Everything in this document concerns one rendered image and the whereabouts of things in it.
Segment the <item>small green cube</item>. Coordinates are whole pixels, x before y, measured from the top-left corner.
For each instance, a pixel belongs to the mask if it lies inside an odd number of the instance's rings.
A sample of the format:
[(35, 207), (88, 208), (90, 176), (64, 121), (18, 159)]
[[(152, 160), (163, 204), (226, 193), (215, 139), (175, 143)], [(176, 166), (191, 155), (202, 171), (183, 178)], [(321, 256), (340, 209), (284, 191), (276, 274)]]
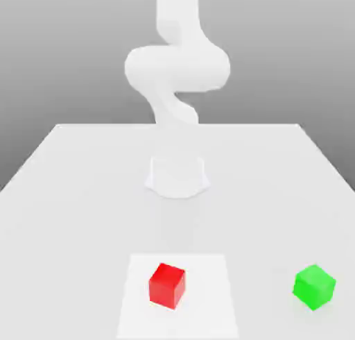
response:
[(296, 274), (293, 294), (314, 311), (332, 299), (335, 286), (336, 279), (313, 264)]

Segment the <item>small red cube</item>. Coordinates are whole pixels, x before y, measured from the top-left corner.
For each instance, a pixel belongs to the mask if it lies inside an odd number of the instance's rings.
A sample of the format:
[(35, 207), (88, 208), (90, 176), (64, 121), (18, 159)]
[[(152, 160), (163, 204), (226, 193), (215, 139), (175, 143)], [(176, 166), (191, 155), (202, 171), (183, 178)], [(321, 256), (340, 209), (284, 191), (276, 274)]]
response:
[(148, 282), (150, 302), (175, 309), (186, 289), (186, 271), (161, 263)]

